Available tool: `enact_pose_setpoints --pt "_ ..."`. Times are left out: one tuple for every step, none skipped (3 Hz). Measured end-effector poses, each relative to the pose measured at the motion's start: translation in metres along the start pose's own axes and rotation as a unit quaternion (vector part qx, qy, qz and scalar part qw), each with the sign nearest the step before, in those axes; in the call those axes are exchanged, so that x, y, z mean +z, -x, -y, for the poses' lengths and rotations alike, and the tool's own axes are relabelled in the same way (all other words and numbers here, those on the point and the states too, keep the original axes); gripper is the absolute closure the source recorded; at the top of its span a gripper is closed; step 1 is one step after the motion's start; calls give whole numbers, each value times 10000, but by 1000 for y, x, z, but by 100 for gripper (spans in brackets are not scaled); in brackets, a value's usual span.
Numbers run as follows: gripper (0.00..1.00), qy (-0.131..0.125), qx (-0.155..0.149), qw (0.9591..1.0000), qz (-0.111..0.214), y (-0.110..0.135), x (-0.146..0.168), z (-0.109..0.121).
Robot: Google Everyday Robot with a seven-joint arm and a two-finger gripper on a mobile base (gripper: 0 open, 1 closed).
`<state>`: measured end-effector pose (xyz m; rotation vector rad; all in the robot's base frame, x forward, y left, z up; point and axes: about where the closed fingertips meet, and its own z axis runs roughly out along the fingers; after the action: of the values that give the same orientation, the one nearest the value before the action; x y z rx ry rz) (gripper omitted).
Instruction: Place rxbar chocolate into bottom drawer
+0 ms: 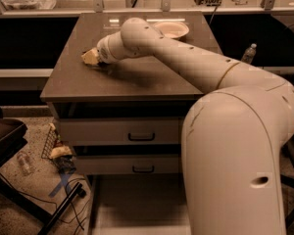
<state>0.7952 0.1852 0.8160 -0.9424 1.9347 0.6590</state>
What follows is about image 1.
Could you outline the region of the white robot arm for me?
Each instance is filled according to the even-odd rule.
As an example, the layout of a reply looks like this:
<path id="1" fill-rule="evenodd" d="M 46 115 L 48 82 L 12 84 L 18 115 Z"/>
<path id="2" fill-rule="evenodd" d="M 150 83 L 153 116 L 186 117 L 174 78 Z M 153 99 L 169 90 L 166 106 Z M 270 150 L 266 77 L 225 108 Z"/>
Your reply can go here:
<path id="1" fill-rule="evenodd" d="M 192 235 L 286 235 L 279 152 L 294 134 L 281 76 L 164 36 L 139 18 L 82 54 L 90 66 L 153 56 L 203 92 L 182 127 Z"/>

